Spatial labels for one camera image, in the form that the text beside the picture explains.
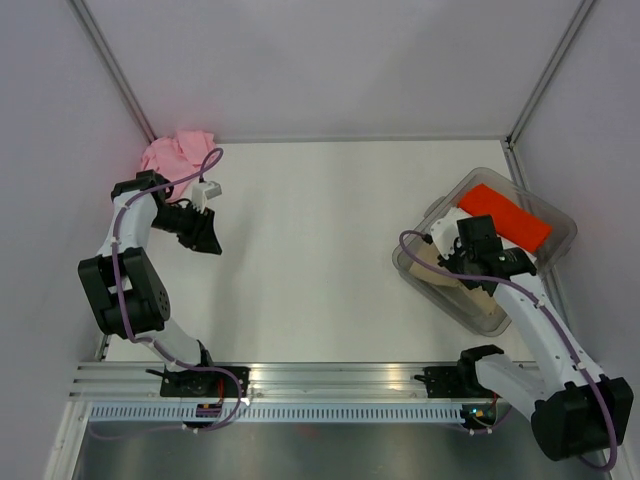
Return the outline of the beige t shirt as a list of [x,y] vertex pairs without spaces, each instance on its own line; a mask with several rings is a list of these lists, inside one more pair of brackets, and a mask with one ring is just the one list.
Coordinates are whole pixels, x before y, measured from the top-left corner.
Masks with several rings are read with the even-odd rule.
[[469,290],[461,280],[437,274],[416,261],[411,263],[409,273],[434,287],[448,301],[467,315],[492,318],[499,312],[495,300],[481,287]]

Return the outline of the white t shirt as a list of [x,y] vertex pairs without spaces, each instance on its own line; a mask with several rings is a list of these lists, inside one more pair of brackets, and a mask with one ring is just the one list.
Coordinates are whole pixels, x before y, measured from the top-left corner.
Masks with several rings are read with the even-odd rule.
[[464,220],[467,218],[470,218],[471,214],[469,214],[468,212],[466,212],[465,210],[458,208],[458,207],[451,207],[444,216],[442,216],[439,221],[440,222],[453,222],[456,223],[459,220]]

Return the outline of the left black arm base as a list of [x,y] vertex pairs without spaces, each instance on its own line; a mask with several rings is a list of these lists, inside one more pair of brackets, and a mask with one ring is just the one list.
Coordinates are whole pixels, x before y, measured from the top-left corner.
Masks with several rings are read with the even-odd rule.
[[223,366],[214,372],[183,370],[171,372],[146,369],[161,378],[160,396],[166,398],[236,398],[238,390],[245,397],[251,369],[246,366]]

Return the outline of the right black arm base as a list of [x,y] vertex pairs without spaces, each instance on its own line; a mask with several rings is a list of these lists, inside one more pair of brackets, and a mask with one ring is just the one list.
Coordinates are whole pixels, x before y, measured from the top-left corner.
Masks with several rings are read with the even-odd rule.
[[501,399],[502,396],[483,387],[474,367],[437,365],[424,367],[412,379],[421,383],[428,398]]

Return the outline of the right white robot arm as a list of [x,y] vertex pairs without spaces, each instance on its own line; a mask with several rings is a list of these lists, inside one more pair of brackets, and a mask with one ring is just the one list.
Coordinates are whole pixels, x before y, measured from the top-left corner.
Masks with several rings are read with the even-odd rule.
[[510,318],[539,374],[520,370],[506,354],[487,348],[456,371],[459,388],[485,389],[526,417],[551,460],[607,449],[617,459],[634,400],[622,378],[608,377],[579,345],[544,291],[531,254],[502,239],[491,216],[452,210],[430,228],[439,265],[467,289],[486,292]]

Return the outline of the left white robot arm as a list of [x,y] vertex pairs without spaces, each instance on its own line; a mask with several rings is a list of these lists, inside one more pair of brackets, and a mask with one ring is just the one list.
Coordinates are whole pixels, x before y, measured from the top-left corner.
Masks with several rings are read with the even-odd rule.
[[98,253],[79,262],[78,275],[100,331],[143,345],[170,372],[185,371],[184,385],[206,396],[218,384],[218,372],[203,343],[172,317],[165,285],[146,251],[152,229],[177,237],[196,253],[220,255],[215,212],[206,200],[171,201],[174,185],[153,170],[116,184],[114,215]]

